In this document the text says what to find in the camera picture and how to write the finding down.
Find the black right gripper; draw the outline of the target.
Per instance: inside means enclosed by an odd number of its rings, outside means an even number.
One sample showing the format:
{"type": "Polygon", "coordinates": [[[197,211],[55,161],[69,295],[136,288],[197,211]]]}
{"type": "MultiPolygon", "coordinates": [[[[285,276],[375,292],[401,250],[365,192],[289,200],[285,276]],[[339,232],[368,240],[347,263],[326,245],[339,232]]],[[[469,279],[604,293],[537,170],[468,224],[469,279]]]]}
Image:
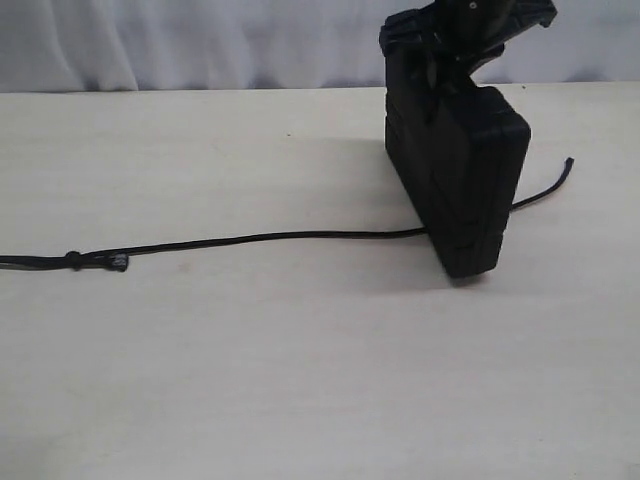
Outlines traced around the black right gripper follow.
{"type": "Polygon", "coordinates": [[[505,44],[557,16],[552,1],[435,1],[422,10],[430,46],[424,48],[426,93],[422,120],[432,124],[444,108],[468,107],[471,70],[498,58],[505,44]]]}

